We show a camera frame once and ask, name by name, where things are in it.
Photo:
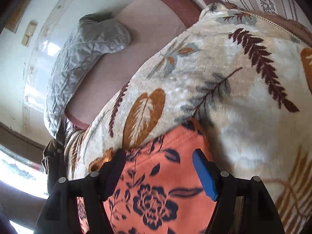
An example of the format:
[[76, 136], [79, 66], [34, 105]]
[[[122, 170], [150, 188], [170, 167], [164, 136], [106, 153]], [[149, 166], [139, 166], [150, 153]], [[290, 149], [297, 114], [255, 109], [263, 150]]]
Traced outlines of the brown framed window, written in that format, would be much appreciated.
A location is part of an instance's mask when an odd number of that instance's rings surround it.
[[48, 198], [44, 146], [1, 123], [1, 213], [19, 233], [32, 233]]

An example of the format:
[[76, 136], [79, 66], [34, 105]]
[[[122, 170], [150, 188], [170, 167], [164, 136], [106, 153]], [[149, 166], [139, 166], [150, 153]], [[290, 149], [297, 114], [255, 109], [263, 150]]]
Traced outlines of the grey quilted pillow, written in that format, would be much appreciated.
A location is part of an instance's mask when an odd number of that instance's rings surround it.
[[106, 14], [88, 14], [79, 19], [53, 65], [45, 98], [44, 124], [57, 137], [65, 108], [86, 74], [104, 54], [129, 45], [131, 35], [118, 20]]

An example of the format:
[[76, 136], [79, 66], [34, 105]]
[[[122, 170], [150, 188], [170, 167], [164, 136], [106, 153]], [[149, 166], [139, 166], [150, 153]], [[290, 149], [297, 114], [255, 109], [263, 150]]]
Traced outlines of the beige wall switch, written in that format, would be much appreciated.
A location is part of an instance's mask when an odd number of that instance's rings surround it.
[[32, 38], [34, 31], [36, 30], [37, 24], [37, 21], [30, 21], [30, 23], [28, 24], [27, 29], [25, 30], [25, 33], [23, 35], [23, 39], [21, 41], [21, 44], [24, 47], [27, 47], [29, 45], [30, 39]]

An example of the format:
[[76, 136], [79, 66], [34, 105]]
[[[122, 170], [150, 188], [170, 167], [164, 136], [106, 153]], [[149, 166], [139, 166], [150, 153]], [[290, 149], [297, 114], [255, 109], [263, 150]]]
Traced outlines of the orange black floral garment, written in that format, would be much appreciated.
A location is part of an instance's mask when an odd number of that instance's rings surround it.
[[215, 202], [209, 198], [192, 163], [206, 136], [190, 119], [154, 140], [126, 151], [116, 189], [104, 202], [114, 233], [204, 233]]

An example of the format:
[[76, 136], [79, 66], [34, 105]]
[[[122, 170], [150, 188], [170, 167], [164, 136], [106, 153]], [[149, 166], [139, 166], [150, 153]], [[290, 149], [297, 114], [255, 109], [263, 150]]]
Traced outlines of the pink bed sheet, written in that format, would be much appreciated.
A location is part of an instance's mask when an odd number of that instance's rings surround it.
[[119, 12], [115, 19], [128, 29], [131, 41], [123, 50], [103, 55], [91, 68], [67, 104], [67, 118], [87, 129], [140, 66], [196, 23], [199, 14], [192, 0], [135, 0]]

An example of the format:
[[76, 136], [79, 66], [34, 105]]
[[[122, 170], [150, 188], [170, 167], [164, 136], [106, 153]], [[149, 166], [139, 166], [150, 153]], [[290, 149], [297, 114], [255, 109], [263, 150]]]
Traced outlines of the dark brown fleece garment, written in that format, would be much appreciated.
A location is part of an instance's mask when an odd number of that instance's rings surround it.
[[47, 190], [50, 194], [61, 177], [67, 176], [66, 145], [69, 140], [67, 118], [63, 117], [56, 138], [52, 138], [43, 150], [41, 161], [47, 175]]

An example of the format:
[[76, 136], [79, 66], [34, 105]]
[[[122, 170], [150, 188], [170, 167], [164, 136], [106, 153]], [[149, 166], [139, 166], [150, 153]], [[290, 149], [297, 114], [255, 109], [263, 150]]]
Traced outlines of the cream leaf pattern blanket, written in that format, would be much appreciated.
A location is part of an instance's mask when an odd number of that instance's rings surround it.
[[311, 233], [311, 32], [212, 3], [150, 57], [68, 144], [68, 177], [98, 171], [194, 119], [222, 171], [259, 176], [285, 233]]

